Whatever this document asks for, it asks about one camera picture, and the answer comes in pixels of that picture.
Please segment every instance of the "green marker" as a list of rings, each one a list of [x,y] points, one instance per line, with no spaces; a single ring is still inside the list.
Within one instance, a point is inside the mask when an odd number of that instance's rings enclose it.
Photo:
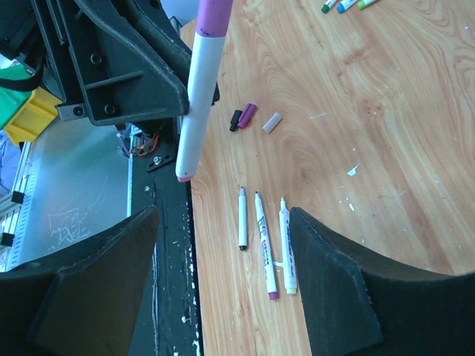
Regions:
[[[327,0],[325,5],[321,8],[322,13],[327,13],[330,11],[330,9],[333,7],[334,4],[336,4],[338,0]]]
[[[370,6],[373,2],[377,2],[378,0],[361,0],[358,3],[359,10],[363,10],[364,8]]]

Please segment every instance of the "blue marker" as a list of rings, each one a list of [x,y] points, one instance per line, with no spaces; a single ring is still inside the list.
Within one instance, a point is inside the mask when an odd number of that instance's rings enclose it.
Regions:
[[[343,0],[343,1],[338,5],[338,7],[336,8],[336,10],[337,10],[339,13],[344,13],[346,10],[348,10],[350,7],[352,7],[352,5],[356,4],[356,2],[358,2],[358,0]]]

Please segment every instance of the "purple marker cap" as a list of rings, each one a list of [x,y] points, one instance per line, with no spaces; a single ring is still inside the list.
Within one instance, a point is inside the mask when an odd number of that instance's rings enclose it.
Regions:
[[[279,299],[279,293],[278,293],[278,291],[271,291],[271,292],[269,293],[269,298],[270,298],[270,300],[277,300],[277,299]]]
[[[237,126],[239,128],[246,128],[249,121],[251,121],[258,107],[254,104],[249,103],[246,105],[246,108],[243,110],[243,113],[239,117],[239,122]]]
[[[225,37],[231,9],[232,0],[200,0],[196,33],[202,37]]]

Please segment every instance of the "marker cap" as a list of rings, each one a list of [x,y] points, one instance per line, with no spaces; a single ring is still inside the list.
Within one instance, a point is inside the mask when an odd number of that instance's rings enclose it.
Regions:
[[[178,182],[180,182],[180,183],[189,182],[191,180],[191,178],[193,178],[193,176],[191,176],[191,177],[177,177]]]
[[[361,0],[358,3],[358,6],[359,6],[359,10],[363,10],[367,5],[366,5],[366,2],[364,0]]]
[[[279,299],[279,293],[277,291],[271,291],[269,293],[270,300],[277,300]]]

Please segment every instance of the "marker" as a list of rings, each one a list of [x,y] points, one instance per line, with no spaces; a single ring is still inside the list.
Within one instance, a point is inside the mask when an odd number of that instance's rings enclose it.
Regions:
[[[294,254],[290,245],[290,215],[287,210],[285,200],[281,199],[281,210],[279,211],[281,222],[281,242],[282,242],[282,263],[284,265],[284,285],[287,294],[297,293],[297,277],[295,276]]]
[[[373,2],[377,2],[378,0],[361,0],[358,3],[359,10],[363,10],[364,8],[370,6]]]
[[[247,248],[247,223],[246,223],[246,192],[243,187],[239,191],[239,249]]]
[[[348,10],[350,7],[352,7],[354,4],[356,4],[358,0],[343,0],[340,4],[338,4],[338,7],[336,10],[339,13],[344,13],[346,10]]]
[[[267,232],[266,217],[264,216],[264,209],[258,192],[255,192],[255,212],[258,217],[259,234],[261,236],[261,250],[264,262],[264,272],[266,273],[267,293],[269,293],[270,300],[277,300],[279,298],[279,293],[277,291],[277,284],[275,283],[274,266],[272,264],[272,252]]]
[[[336,4],[338,0],[327,0],[325,5],[321,8],[322,13],[327,13],[330,11],[330,9],[333,7],[334,4]]]
[[[183,117],[175,174],[188,182],[196,174],[223,56],[232,0],[200,0],[188,78],[189,113]]]

